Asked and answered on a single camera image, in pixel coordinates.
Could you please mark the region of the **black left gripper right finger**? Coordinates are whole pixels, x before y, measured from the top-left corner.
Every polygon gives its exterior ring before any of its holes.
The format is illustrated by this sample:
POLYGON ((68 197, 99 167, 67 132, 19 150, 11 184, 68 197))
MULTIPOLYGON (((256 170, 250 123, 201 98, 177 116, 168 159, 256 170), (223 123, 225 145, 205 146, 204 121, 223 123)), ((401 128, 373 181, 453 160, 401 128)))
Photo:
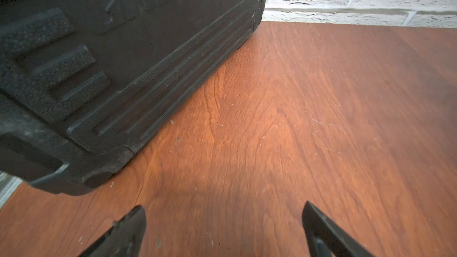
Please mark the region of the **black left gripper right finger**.
POLYGON ((312 257, 371 257, 347 232, 318 207, 307 201, 302 212, 303 229, 312 257))

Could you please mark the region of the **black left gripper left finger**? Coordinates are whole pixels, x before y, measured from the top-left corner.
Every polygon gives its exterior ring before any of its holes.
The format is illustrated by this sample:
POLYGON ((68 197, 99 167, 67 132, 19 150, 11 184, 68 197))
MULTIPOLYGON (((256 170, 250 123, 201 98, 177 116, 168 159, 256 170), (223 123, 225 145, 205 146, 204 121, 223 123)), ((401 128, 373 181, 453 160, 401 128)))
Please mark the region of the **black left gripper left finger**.
POLYGON ((138 257, 146 231, 144 207, 137 205, 91 244, 80 257, 138 257))

